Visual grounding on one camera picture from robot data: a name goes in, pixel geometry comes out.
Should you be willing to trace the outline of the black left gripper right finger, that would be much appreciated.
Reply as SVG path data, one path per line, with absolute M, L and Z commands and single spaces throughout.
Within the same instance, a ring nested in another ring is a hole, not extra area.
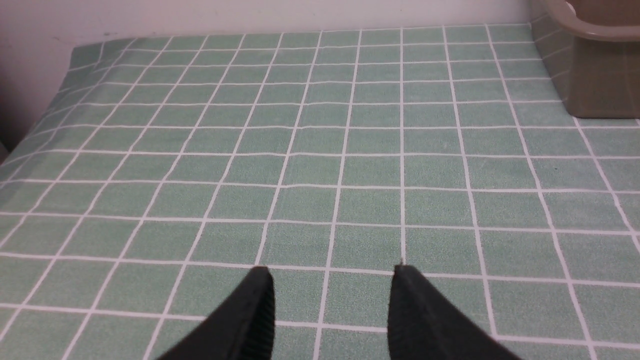
M 387 314 L 391 360 L 518 360 L 408 264 L 394 267 Z

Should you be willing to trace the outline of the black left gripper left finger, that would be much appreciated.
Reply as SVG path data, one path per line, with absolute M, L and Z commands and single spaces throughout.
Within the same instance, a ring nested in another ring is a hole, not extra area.
M 255 266 L 194 330 L 160 360 L 270 360 L 275 342 L 274 278 Z

